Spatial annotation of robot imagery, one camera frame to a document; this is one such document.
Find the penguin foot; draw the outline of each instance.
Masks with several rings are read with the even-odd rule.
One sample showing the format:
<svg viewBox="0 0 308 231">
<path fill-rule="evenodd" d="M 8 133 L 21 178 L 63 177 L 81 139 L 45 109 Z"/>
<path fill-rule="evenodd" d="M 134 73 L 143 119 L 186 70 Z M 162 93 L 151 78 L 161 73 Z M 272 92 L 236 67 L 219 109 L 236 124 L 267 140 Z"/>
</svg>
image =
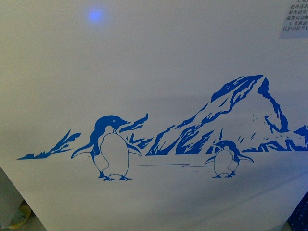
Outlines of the penguin foot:
<svg viewBox="0 0 308 231">
<path fill-rule="evenodd" d="M 108 177 L 108 176 L 105 176 L 105 179 L 104 179 L 104 181 L 113 181 L 113 180 L 115 180 L 115 179 Z"/>
<path fill-rule="evenodd" d="M 107 177 L 103 172 L 100 171 L 100 176 L 98 178 L 105 178 Z"/>
<path fill-rule="evenodd" d="M 132 178 L 129 178 L 129 177 L 126 177 L 126 176 L 122 176 L 121 175 L 121 178 L 119 179 L 119 180 L 125 180 L 125 181 L 127 181 L 127 180 L 131 180 Z"/>
</svg>

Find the blue penguin illustration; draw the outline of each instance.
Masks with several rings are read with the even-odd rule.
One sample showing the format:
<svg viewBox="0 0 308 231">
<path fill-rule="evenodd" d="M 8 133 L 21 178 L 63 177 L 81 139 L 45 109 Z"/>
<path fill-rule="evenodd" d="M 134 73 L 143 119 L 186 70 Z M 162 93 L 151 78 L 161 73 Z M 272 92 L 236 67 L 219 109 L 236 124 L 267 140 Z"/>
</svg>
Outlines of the blue penguin illustration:
<svg viewBox="0 0 308 231">
<path fill-rule="evenodd" d="M 129 169 L 129 148 L 136 150 L 132 145 L 117 134 L 116 130 L 129 122 L 115 115 L 106 115 L 98 119 L 94 126 L 94 131 L 90 136 L 87 145 L 75 150 L 71 159 L 82 153 L 90 153 L 93 163 L 100 172 L 99 178 L 112 181 L 111 175 L 119 175 L 120 180 L 129 180 L 126 174 Z M 101 170 L 95 158 L 102 155 L 107 162 L 107 167 Z"/>
<path fill-rule="evenodd" d="M 220 141 L 214 146 L 220 147 L 221 150 L 206 161 L 206 164 L 214 162 L 214 171 L 216 173 L 214 178 L 221 178 L 221 175 L 226 175 L 225 177 L 235 176 L 240 160 L 253 162 L 252 158 L 242 155 L 232 141 Z"/>
</svg>

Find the small penguin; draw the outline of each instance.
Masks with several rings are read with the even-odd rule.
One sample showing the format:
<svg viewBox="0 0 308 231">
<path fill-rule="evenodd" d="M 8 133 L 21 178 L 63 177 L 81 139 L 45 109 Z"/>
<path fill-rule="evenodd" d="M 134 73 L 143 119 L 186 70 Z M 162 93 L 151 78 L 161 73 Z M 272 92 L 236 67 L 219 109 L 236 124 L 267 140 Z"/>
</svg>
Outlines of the small penguin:
<svg viewBox="0 0 308 231">
<path fill-rule="evenodd" d="M 221 178 L 221 175 L 225 177 L 235 176 L 235 171 L 240 163 L 240 160 L 249 160 L 254 162 L 252 158 L 241 155 L 240 150 L 236 147 L 232 141 L 220 141 L 214 146 L 221 148 L 217 154 L 209 158 L 205 164 L 214 162 L 214 171 L 216 176 L 214 178 Z"/>
<path fill-rule="evenodd" d="M 90 136 L 90 141 L 87 145 L 75 150 L 71 156 L 71 159 L 82 153 L 90 153 L 93 163 L 100 172 L 99 178 L 104 178 L 104 180 L 112 181 L 111 175 L 120 175 L 120 180 L 129 180 L 126 177 L 129 168 L 129 149 L 136 148 L 132 145 L 126 143 L 126 141 L 116 133 L 116 130 L 129 122 L 121 119 L 115 115 L 106 115 L 98 119 L 94 126 L 94 131 Z M 98 155 L 102 155 L 107 162 L 107 167 L 101 170 L 95 158 Z"/>
</svg>

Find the white panel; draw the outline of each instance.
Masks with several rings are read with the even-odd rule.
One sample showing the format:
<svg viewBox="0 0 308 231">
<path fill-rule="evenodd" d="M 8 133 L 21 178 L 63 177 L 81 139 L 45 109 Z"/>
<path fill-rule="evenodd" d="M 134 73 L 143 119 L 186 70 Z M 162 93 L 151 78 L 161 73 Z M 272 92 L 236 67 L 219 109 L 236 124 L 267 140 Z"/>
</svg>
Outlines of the white panel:
<svg viewBox="0 0 308 231">
<path fill-rule="evenodd" d="M 1 1 L 0 166 L 48 231 L 277 228 L 308 191 L 289 4 Z"/>
</svg>

